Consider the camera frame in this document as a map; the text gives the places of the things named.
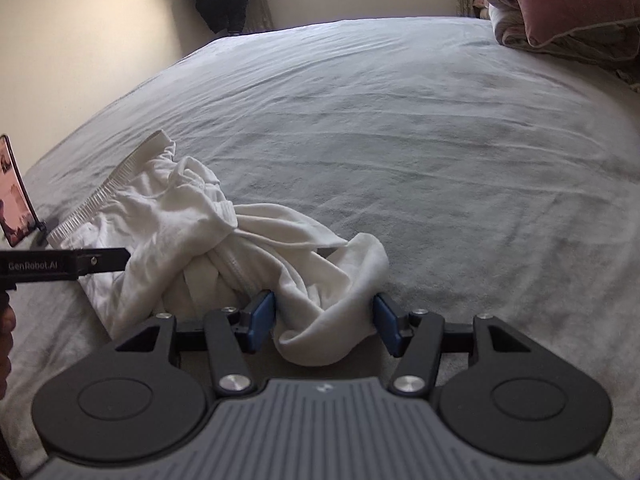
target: white cloth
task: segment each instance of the white cloth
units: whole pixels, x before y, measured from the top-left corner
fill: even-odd
[[[376,237],[347,242],[284,206],[233,205],[211,170],[174,153],[154,133],[50,234],[54,248],[132,252],[124,272],[80,280],[112,337],[152,312],[201,317],[264,289],[276,295],[276,346],[293,363],[331,364],[374,333],[370,301],[388,271]]]

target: black circular pad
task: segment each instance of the black circular pad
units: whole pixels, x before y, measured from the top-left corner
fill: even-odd
[[[442,387],[438,410],[476,449],[513,462],[551,463],[595,452],[611,419],[609,397],[549,354],[496,352]]]
[[[492,391],[501,412],[520,420],[545,420],[566,405],[566,395],[552,383],[539,379],[512,379]]]
[[[187,437],[206,397],[186,372],[153,352],[98,351],[38,391],[33,423],[49,452],[70,460],[123,463]]]
[[[133,379],[106,379],[87,386],[78,396],[80,408],[99,420],[126,420],[144,412],[153,391]]]

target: elastic waistband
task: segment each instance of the elastic waistband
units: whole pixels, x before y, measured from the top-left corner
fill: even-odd
[[[127,158],[111,172],[107,179],[87,198],[80,207],[53,229],[47,241],[54,249],[59,249],[62,242],[69,238],[81,225],[89,222],[108,199],[126,186],[142,167],[152,158],[160,155],[173,145],[173,141],[162,130],[152,133]]]

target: gray bed sheet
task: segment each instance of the gray bed sheet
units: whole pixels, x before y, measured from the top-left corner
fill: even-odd
[[[25,178],[37,211],[69,214],[158,128],[236,203],[376,235],[405,309],[453,322],[491,312],[591,374],[614,402],[602,459],[640,471],[640,96],[624,83],[498,46],[479,20],[225,38],[44,156]],[[76,283],[21,286],[12,304],[0,426],[27,473],[45,457],[34,392],[107,336]],[[260,375],[388,376],[393,364],[375,338],[329,368],[286,364],[273,346],[252,358]]]

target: display screen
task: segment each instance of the display screen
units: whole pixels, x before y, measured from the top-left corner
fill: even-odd
[[[36,228],[36,215],[22,185],[7,136],[0,137],[0,226],[11,247]]]

